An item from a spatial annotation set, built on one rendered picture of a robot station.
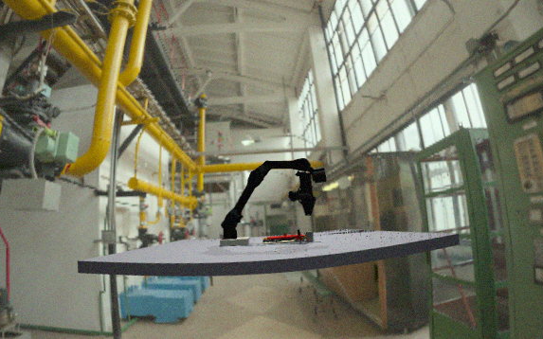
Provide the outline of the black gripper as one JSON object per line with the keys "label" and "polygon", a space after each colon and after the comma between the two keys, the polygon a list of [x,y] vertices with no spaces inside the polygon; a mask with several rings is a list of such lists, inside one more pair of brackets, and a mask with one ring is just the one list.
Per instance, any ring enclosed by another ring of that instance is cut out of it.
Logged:
{"label": "black gripper", "polygon": [[311,216],[316,200],[316,198],[312,194],[313,186],[312,184],[301,184],[299,188],[301,194],[299,194],[298,196],[298,201],[301,200],[301,202],[299,203],[301,203],[304,208],[305,216]]}

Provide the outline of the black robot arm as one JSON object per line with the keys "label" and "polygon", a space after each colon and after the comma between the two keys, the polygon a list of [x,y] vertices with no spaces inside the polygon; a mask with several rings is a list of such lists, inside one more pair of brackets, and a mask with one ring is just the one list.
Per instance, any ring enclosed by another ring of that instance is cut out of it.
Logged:
{"label": "black robot arm", "polygon": [[[224,228],[224,239],[237,239],[236,227],[243,218],[243,215],[241,215],[242,209],[244,209],[244,206],[254,189],[262,182],[264,176],[266,176],[271,169],[298,170],[295,175],[299,176],[300,184],[312,184],[312,177],[315,183],[326,182],[325,169],[312,168],[310,162],[306,158],[300,158],[293,161],[265,161],[262,165],[250,172],[247,185],[241,197],[235,207],[227,213],[225,220],[221,223],[221,226]],[[299,172],[299,170],[302,170],[303,172]],[[310,173],[306,173],[306,171],[309,171]],[[298,199],[299,194],[301,194],[299,188],[298,190],[299,191],[297,192],[289,192],[288,198],[290,198],[291,202],[295,202]]]}

